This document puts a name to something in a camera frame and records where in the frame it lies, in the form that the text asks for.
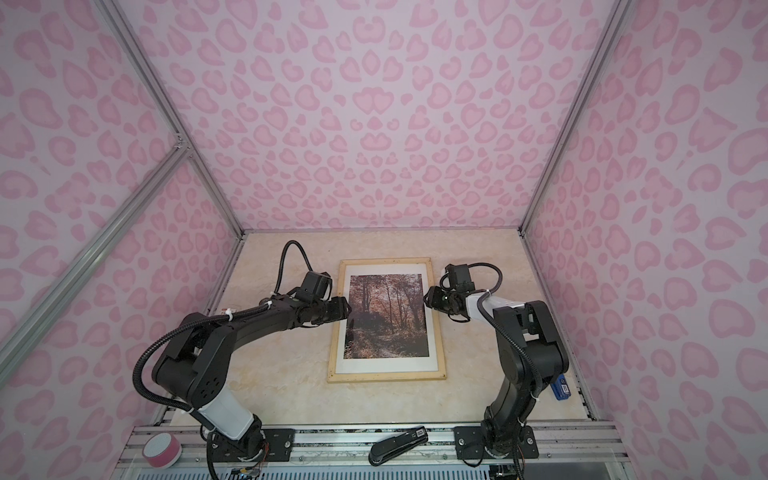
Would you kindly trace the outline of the autumn forest photo print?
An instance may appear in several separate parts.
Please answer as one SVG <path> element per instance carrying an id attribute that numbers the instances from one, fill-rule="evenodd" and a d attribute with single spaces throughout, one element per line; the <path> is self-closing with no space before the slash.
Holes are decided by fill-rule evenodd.
<path id="1" fill-rule="evenodd" d="M 343 357 L 428 357 L 423 294 L 422 276 L 416 273 L 351 276 Z"/>

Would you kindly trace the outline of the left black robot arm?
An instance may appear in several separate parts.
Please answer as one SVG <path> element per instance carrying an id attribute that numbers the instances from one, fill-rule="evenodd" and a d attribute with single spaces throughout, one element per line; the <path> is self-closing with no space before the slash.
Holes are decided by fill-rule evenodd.
<path id="1" fill-rule="evenodd" d="M 348 300 L 329 295 L 332 278 L 308 272 L 302 284 L 286 293 L 272 293 L 259 305 L 235 313 L 187 315 L 182 323 L 142 354 L 134 370 L 135 388 L 144 396 L 143 369 L 156 352 L 152 381 L 170 396 L 172 408 L 189 413 L 208 431 L 212 450 L 251 460 L 266 455 L 262 422 L 244 407 L 227 386 L 235 352 L 269 335 L 297 328 L 319 327 L 345 320 Z"/>

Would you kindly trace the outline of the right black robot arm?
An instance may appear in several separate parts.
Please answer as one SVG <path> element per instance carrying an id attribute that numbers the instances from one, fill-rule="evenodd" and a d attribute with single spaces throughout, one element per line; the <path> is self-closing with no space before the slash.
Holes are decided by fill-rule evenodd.
<path id="1" fill-rule="evenodd" d="M 484 320 L 493 327 L 504 379 L 478 427 L 454 429 L 457 458 L 471 467 L 485 459 L 520 465 L 538 447 L 528 419 L 544 391 L 569 369 L 564 342 L 547 304 L 496 295 L 501 270 L 487 262 L 449 264 L 424 295 L 427 308 L 457 323 Z"/>

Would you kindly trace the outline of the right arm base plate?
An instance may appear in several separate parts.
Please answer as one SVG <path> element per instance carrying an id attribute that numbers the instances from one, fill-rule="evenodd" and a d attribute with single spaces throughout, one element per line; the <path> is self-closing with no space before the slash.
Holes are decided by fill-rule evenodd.
<path id="1" fill-rule="evenodd" d="M 516 442 L 492 444 L 490 434 L 482 425 L 454 427 L 453 435 L 456 456 L 460 460 L 512 460 L 514 454 L 519 460 L 532 460 L 540 456 L 534 431 L 529 425 L 521 428 Z"/>

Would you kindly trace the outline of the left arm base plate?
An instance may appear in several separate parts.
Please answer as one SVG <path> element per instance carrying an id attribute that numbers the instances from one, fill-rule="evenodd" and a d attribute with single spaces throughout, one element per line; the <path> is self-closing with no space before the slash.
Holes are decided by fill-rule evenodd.
<path id="1" fill-rule="evenodd" d="M 251 428 L 237 440 L 223 433 L 208 435 L 207 459 L 212 462 L 287 462 L 293 449 L 294 429 Z"/>

